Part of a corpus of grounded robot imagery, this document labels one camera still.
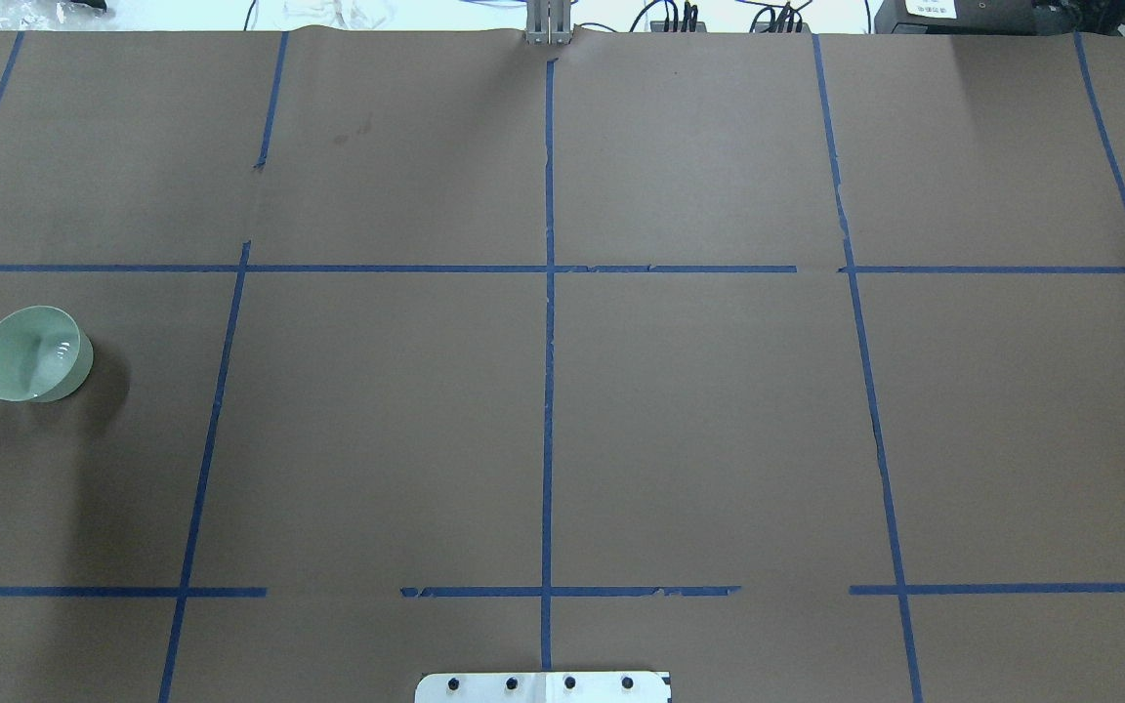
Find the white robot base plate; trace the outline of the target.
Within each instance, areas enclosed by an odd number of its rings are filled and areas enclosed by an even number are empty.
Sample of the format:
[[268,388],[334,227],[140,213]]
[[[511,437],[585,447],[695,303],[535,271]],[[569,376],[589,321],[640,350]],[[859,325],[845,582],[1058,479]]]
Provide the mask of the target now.
[[670,702],[659,672],[436,673],[418,681],[415,702]]

